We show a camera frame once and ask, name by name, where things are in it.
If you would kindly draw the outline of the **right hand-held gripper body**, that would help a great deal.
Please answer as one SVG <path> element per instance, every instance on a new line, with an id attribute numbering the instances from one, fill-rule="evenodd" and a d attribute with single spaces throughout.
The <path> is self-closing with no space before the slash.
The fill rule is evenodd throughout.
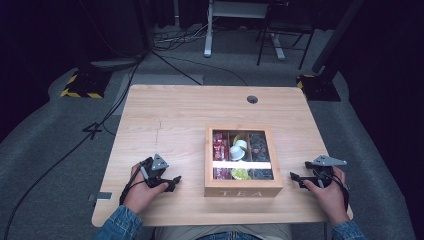
<path id="1" fill-rule="evenodd" d="M 312 161 L 306 161 L 305 167 L 312 171 L 314 178 L 311 181 L 318 187 L 327 187 L 332 182 L 334 166 L 344 166 L 345 160 L 336 159 L 330 156 L 320 155 Z"/>

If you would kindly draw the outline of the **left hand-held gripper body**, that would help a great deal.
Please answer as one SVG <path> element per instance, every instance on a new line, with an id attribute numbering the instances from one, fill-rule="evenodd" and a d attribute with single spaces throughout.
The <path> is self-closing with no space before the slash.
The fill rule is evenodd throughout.
<path id="1" fill-rule="evenodd" d="M 159 154 L 155 154 L 154 157 L 149 157 L 140 163 L 141 173 L 150 188 L 164 182 L 161 176 L 168 167 L 168 163 Z"/>

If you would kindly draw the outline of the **person's left hand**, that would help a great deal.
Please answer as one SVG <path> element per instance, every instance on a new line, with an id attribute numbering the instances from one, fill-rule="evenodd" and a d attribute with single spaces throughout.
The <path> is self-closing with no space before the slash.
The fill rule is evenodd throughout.
<path id="1" fill-rule="evenodd" d="M 124 206 L 137 215 L 140 215 L 150 205 L 150 203 L 168 187 L 167 183 L 162 183 L 154 188 L 150 188 L 144 182 L 144 176 L 139 172 L 139 170 L 139 163 L 132 167 L 131 174 L 135 174 L 135 178 L 133 179 L 131 188 L 123 202 Z"/>

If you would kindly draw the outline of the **person's right hand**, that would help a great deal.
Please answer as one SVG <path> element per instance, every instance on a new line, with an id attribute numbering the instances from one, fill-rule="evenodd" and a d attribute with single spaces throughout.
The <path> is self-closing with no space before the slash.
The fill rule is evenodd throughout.
<path id="1" fill-rule="evenodd" d="M 326 188 L 315 185 L 308 190 L 315 196 L 318 205 L 333 226 L 350 220 L 345 208 L 343 192 L 336 182 L 332 182 Z"/>

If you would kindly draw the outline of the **person's beige shirt torso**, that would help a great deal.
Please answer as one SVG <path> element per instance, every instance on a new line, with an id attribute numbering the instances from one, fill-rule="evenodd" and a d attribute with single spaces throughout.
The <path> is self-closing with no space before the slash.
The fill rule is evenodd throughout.
<path id="1" fill-rule="evenodd" d="M 289 224 L 246 224 L 158 227 L 155 240 L 197 240 L 200 237 L 221 232 L 243 232 L 261 240 L 292 240 Z"/>

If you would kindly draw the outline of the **pile of dark tea bags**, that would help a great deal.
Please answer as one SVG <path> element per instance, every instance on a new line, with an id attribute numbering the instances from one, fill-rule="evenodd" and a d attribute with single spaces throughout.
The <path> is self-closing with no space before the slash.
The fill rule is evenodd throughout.
<path id="1" fill-rule="evenodd" d="M 264 132 L 250 132 L 250 152 L 253 162 L 270 162 L 268 145 Z M 252 170 L 255 180 L 273 180 L 273 172 L 271 169 L 254 169 Z"/>

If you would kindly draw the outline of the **stack of red packets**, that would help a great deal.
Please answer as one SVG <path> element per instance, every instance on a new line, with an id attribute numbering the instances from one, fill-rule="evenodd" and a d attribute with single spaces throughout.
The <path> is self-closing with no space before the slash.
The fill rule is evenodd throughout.
<path id="1" fill-rule="evenodd" d="M 228 140 L 223 132 L 213 133 L 213 160 L 228 161 Z M 229 180 L 230 170 L 228 168 L 215 168 L 214 178 L 217 180 Z"/>

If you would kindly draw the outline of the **grey tape strip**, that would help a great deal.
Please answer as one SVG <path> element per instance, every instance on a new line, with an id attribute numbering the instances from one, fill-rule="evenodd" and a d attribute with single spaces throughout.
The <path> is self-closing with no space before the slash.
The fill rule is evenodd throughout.
<path id="1" fill-rule="evenodd" d="M 109 200 L 111 199 L 111 196 L 112 196 L 111 192 L 98 192 L 95 194 L 90 194 L 88 196 L 87 201 L 96 202 L 97 200 Z"/>

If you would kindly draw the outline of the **person's blue jeans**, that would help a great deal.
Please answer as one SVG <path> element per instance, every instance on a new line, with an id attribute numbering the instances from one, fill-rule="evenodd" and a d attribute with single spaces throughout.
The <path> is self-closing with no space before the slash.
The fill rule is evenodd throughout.
<path id="1" fill-rule="evenodd" d="M 198 238 L 197 240 L 261 240 L 260 238 L 243 232 L 221 232 L 209 234 Z"/>

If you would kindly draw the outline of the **black stand base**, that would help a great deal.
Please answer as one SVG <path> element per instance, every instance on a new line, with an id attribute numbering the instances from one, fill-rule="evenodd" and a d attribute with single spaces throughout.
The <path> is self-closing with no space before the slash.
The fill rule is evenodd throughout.
<path id="1" fill-rule="evenodd" d="M 339 102 L 341 100 L 334 84 L 323 80 L 318 75 L 299 75 L 296 77 L 296 86 L 302 90 L 309 101 Z"/>

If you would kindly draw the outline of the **hazard striped stand base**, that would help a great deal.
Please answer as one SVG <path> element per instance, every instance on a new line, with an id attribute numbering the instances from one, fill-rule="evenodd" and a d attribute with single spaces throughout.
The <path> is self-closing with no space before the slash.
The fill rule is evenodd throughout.
<path id="1" fill-rule="evenodd" d="M 60 96 L 101 99 L 105 96 L 111 76 L 109 71 L 75 71 Z"/>

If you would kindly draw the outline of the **grey round stand foot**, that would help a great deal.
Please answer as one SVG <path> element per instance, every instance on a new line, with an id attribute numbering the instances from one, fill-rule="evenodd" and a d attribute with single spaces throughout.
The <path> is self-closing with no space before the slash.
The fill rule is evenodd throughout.
<path id="1" fill-rule="evenodd" d="M 124 58 L 124 59 L 109 59 L 92 62 L 91 65 L 105 71 L 120 71 L 131 68 L 139 62 L 138 59 Z"/>

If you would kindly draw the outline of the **dark slanted stand pole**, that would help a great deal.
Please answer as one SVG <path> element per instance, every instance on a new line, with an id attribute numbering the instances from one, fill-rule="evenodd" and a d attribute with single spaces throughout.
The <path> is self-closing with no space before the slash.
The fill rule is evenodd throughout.
<path id="1" fill-rule="evenodd" d="M 335 28 L 332 36 L 328 40 L 324 49 L 320 53 L 319 57 L 312 66 L 314 73 L 320 73 L 321 70 L 326 67 L 330 61 L 331 55 L 335 52 L 337 44 L 341 41 L 343 34 L 348 29 L 349 25 L 355 18 L 364 0 L 353 0 L 347 8 L 345 14 L 341 18 L 339 24 Z"/>

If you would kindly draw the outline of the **black chair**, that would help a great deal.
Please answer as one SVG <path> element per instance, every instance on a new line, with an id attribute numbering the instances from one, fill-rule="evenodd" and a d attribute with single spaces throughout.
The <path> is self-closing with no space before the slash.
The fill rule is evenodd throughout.
<path id="1" fill-rule="evenodd" d="M 290 50 L 303 52 L 298 66 L 301 69 L 315 33 L 317 14 L 312 0 L 271 0 L 256 38 L 260 41 L 256 65 L 260 65 L 267 35 L 289 35 L 297 37 Z"/>

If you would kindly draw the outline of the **white desk frame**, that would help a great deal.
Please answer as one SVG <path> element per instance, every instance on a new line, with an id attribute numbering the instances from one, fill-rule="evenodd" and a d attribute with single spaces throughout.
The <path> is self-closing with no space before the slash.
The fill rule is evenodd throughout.
<path id="1" fill-rule="evenodd" d="M 208 0 L 207 33 L 203 55 L 212 55 L 213 20 L 216 17 L 264 19 L 267 3 L 248 3 L 231 0 Z"/>

